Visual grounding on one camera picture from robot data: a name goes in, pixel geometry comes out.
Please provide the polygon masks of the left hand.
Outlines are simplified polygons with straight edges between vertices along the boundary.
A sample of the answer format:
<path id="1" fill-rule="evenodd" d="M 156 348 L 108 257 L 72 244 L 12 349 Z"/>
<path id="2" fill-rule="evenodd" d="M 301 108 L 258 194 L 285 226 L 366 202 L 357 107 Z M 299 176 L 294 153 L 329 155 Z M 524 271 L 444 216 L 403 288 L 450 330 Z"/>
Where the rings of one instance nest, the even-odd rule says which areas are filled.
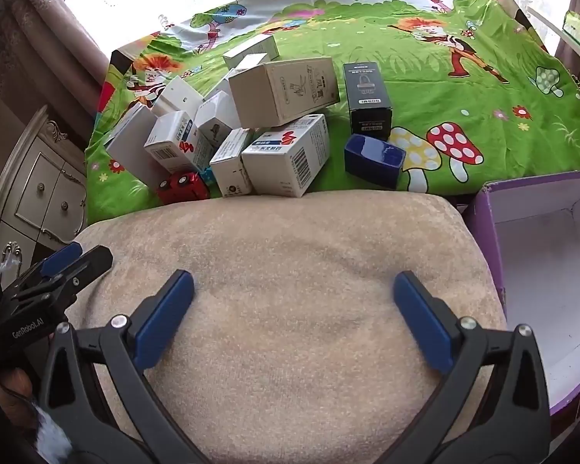
<path id="1" fill-rule="evenodd" d="M 0 405 L 12 408 L 32 397 L 32 384 L 28 375 L 21 369 L 0 371 Z"/>

